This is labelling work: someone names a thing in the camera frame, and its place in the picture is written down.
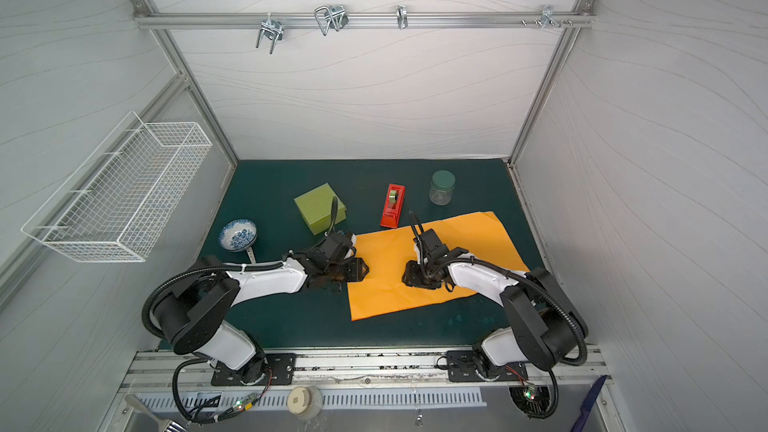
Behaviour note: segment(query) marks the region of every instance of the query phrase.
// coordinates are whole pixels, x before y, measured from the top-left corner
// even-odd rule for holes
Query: dark green table
[[[441,168],[456,175],[453,200],[446,206],[436,206],[428,197],[432,173]],[[424,222],[493,211],[525,264],[542,265],[512,180],[499,159],[242,161],[201,255],[247,262],[244,252],[226,252],[218,243],[219,230],[236,218],[256,223],[258,262],[279,260],[289,249],[316,243],[320,236],[304,224],[293,198],[325,182],[347,206],[347,219],[339,227],[355,234],[384,230],[379,226],[384,198],[394,183],[406,187],[400,226],[408,225],[408,210]],[[226,320],[266,348],[461,345],[509,326],[502,308],[480,294],[352,322],[345,284],[340,290],[303,289],[244,302],[234,306]]]

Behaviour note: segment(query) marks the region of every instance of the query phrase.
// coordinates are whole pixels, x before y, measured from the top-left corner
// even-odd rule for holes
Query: metal hook
[[[397,28],[405,29],[408,27],[408,11],[406,10],[406,6],[398,5],[395,11],[397,13]]]
[[[262,20],[259,35],[256,37],[256,48],[259,48],[261,38],[266,37],[272,41],[270,45],[270,54],[275,50],[275,44],[283,39],[283,26],[280,22],[272,20],[272,14],[268,14],[266,20]]]
[[[320,32],[323,35],[328,35],[331,25],[333,25],[333,29],[336,32],[339,32],[350,22],[350,18],[346,16],[343,5],[317,7],[315,9],[315,20],[317,20],[317,25],[320,26]]]

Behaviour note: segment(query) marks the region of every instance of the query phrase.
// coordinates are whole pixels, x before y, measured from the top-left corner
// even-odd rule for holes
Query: orange sheet
[[[448,248],[466,248],[477,258],[529,272],[493,212],[475,212],[424,224],[424,229],[428,228],[435,229]],[[410,227],[358,235],[356,247],[357,255],[365,259],[370,272],[362,282],[347,284],[353,321],[476,294],[463,287],[456,287],[451,293],[445,288],[430,291],[402,283],[406,263],[416,260]]]

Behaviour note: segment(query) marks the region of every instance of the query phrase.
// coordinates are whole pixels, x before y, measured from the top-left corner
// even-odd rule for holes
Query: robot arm
[[[176,354],[196,354],[218,362],[244,384],[257,381],[266,355],[245,332],[224,317],[240,302],[265,295],[298,292],[305,284],[359,282],[368,273],[356,257],[355,236],[331,232],[320,244],[282,262],[222,264],[202,258],[186,272],[161,284],[142,309],[149,332],[170,342]],[[152,322],[151,316],[159,327]]]
[[[448,249],[434,230],[425,231],[417,224],[412,212],[411,219],[417,260],[406,265],[402,276],[406,285],[429,289],[459,285],[504,307],[511,327],[495,331],[476,347],[483,356],[480,368],[487,371],[529,361],[551,370],[558,362],[581,365],[586,361],[587,326],[552,274],[543,268],[530,273],[510,271],[464,248]],[[566,358],[574,347],[579,356]]]

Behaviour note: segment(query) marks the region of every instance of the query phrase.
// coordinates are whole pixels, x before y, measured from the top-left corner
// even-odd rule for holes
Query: green gift box
[[[331,202],[338,197],[328,184],[313,188],[306,194],[293,199],[299,207],[299,212],[310,228],[312,234],[318,235],[331,226]],[[336,214],[336,224],[346,218],[346,206],[339,199],[339,211]]]

